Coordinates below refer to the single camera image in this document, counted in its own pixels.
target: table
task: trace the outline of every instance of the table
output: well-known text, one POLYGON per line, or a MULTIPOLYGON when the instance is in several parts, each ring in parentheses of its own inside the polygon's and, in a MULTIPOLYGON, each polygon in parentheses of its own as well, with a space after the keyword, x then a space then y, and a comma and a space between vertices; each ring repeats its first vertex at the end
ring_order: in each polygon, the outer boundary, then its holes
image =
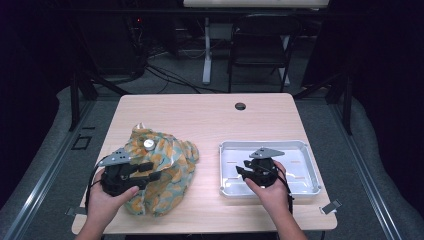
MULTIPOLYGON (((233 199, 220 194, 219 145, 225 140, 301 140, 309 144, 291 95, 179 94, 126 95, 116 109, 99 160, 122 147, 134 125, 173 134, 195 143, 200 152, 193 181, 183 201, 163 217, 134 216, 122 207, 106 228, 106 234, 236 233, 275 231, 257 198, 233 199), (244 103, 245 110, 237 110, 244 103)), ((294 201, 294 217, 303 230, 330 230, 337 225, 334 213, 319 207, 330 203, 311 152, 321 192, 294 201)), ((77 215, 72 232, 78 233, 85 215, 77 215)))
MULTIPOLYGON (((326 8, 329 0, 184 0, 188 8, 326 8)), ((205 65, 203 80, 205 85, 211 82, 210 23, 205 18, 205 65)), ((280 69, 280 76, 285 69, 280 69)))

